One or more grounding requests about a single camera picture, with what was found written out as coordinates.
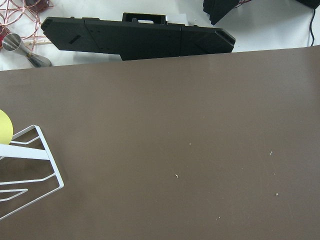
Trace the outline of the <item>yellow cup in rack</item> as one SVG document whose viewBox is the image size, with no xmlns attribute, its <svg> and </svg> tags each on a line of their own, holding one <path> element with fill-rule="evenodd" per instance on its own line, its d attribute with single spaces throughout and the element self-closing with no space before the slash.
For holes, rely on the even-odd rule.
<svg viewBox="0 0 320 240">
<path fill-rule="evenodd" d="M 13 124 L 9 116 L 0 110 L 0 143 L 9 145 L 13 138 Z"/>
</svg>

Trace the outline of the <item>black long bar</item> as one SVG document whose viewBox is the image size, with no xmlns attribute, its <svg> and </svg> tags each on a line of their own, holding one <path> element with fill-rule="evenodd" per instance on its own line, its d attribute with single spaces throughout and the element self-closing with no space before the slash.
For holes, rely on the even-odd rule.
<svg viewBox="0 0 320 240">
<path fill-rule="evenodd" d="M 121 21 L 47 17 L 44 35 L 61 51 L 119 55 L 123 61 L 232 52 L 222 28 L 168 23 L 165 15 L 128 13 Z"/>
</svg>

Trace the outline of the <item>black hand-held gripper device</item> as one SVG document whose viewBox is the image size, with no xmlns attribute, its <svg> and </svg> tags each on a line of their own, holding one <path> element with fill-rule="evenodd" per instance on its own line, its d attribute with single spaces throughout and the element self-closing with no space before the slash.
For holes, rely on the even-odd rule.
<svg viewBox="0 0 320 240">
<path fill-rule="evenodd" d="M 209 21 L 214 26 L 239 3 L 239 0 L 204 0 L 203 11 L 209 15 Z"/>
</svg>

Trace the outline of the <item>steel jigger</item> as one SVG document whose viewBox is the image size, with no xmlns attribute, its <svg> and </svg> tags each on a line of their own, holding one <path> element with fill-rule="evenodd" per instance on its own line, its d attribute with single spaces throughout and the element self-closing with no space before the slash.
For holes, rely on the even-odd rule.
<svg viewBox="0 0 320 240">
<path fill-rule="evenodd" d="M 2 40 L 2 47 L 11 53 L 26 57 L 26 59 L 35 68 L 51 67 L 51 61 L 41 55 L 33 53 L 29 48 L 25 46 L 21 37 L 16 33 L 9 33 Z"/>
</svg>

